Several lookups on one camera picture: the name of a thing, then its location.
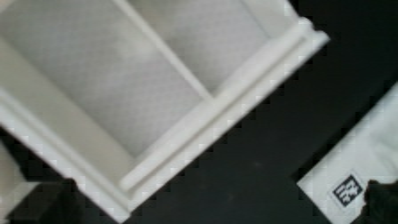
white plastic tray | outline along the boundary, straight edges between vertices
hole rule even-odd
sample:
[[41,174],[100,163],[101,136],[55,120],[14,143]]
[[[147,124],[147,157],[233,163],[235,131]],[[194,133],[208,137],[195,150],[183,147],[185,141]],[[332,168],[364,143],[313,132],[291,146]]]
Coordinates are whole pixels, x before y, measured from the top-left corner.
[[0,124],[123,222],[327,35],[284,0],[0,2]]

white frame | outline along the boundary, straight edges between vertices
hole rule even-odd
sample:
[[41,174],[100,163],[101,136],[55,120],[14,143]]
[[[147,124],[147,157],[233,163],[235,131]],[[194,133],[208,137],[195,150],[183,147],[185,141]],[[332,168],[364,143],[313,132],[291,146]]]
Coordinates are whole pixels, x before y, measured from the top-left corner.
[[[131,158],[119,143],[92,122],[89,115],[75,106],[57,87],[41,77],[36,68],[0,39],[0,125],[28,145],[64,177],[76,180],[82,192],[115,221],[123,222],[130,217],[130,212],[270,95],[325,44],[329,37],[323,32],[313,30],[309,20],[299,18],[284,0],[245,0],[249,9],[259,10],[252,11],[254,16],[265,17],[259,13],[261,8],[272,6],[279,7],[275,8],[279,14],[274,13],[270,19],[279,21],[286,18],[286,20],[274,23],[270,42],[236,70],[220,90],[210,93],[133,7],[124,0],[114,0],[114,2],[135,21],[185,80],[203,96],[204,102],[155,142],[146,153],[137,158]],[[23,77],[23,83],[16,76],[7,76],[11,72]],[[44,97],[32,103],[32,96]],[[48,108],[48,105],[55,102],[62,102],[62,104],[57,108]],[[84,124],[76,128],[82,133],[62,127],[62,122],[68,121],[52,124],[50,121],[57,116],[73,118],[75,123]],[[78,149],[84,148],[85,136],[98,136],[98,142],[87,145],[89,152],[82,155],[85,151],[78,151]],[[128,172],[119,181],[103,174],[110,170],[100,169],[101,164],[94,164],[85,159],[96,157],[101,161],[107,158],[101,153],[98,155],[89,154],[94,148],[112,148],[114,158],[108,157],[110,161],[103,162],[112,164],[114,161],[114,163],[124,164],[123,172]]]

black background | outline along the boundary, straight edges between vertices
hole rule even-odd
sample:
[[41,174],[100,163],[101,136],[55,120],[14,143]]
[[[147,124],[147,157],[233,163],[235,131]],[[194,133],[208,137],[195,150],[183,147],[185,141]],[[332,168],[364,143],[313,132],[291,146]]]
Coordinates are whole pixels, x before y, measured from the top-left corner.
[[[398,1],[291,3],[332,41],[128,224],[329,223],[295,182],[398,80]],[[18,156],[30,179],[57,179]],[[84,206],[84,223],[114,223]]]

white container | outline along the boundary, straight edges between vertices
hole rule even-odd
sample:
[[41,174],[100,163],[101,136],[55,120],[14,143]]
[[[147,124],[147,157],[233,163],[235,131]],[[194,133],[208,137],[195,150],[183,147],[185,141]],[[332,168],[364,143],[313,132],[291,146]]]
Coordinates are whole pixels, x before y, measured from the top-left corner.
[[123,222],[329,38],[284,0],[0,2],[0,124]]
[[332,224],[350,224],[364,207],[368,181],[398,180],[398,84],[299,186]]

black surface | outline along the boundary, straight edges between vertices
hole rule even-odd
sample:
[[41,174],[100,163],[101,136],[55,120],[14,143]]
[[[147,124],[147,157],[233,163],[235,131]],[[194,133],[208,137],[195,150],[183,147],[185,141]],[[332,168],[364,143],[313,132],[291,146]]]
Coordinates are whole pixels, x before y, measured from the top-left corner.
[[82,207],[71,180],[41,183],[20,202],[7,220],[11,224],[78,224]]
[[293,4],[332,42],[126,223],[329,223],[295,181],[398,80],[398,2]]

